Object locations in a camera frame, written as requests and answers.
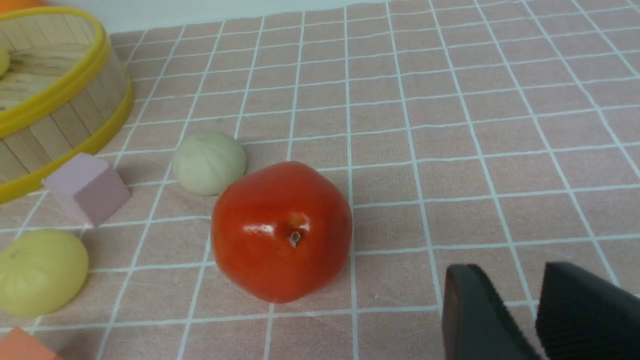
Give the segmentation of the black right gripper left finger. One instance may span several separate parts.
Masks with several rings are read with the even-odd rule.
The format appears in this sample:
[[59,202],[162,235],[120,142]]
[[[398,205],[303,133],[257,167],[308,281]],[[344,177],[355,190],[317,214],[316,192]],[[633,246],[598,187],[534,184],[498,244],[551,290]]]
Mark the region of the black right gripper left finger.
[[446,360],[541,358],[477,264],[446,269],[442,336]]

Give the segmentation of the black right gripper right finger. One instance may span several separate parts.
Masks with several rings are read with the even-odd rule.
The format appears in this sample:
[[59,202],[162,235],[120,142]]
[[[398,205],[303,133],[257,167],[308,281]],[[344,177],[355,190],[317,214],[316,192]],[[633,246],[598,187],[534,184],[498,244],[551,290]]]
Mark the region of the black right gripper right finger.
[[547,262],[535,332],[549,360],[637,360],[640,301],[578,265]]

